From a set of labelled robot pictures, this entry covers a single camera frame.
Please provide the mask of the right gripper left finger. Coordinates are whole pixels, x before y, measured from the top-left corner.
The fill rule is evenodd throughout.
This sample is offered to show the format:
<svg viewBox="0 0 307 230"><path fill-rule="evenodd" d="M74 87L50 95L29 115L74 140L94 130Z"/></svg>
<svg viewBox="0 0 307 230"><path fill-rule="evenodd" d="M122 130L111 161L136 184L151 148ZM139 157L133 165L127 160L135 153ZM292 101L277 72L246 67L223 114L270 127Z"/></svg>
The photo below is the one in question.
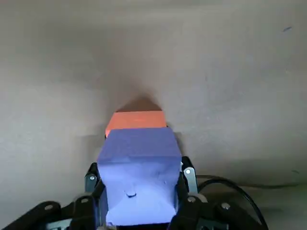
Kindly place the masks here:
<svg viewBox="0 0 307 230"><path fill-rule="evenodd" d="M105 186L93 162L84 177L85 193L62 207L45 201L25 212L5 230L95 230L103 226L105 214L101 201Z"/></svg>

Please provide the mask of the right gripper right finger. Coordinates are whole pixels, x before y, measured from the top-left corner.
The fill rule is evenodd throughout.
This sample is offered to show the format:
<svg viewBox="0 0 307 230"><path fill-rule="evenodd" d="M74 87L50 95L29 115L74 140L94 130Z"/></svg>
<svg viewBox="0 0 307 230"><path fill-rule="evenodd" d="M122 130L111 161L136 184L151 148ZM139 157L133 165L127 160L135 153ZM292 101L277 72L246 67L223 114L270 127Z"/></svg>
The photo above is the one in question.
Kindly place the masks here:
<svg viewBox="0 0 307 230"><path fill-rule="evenodd" d="M222 184L238 192L250 203L258 220L235 203L226 201L210 203L200 191L212 184ZM222 177L213 177L198 185L195 168L187 156L181 160L176 191L178 209L169 223L170 230L264 229L264 216L250 195L234 182Z"/></svg>

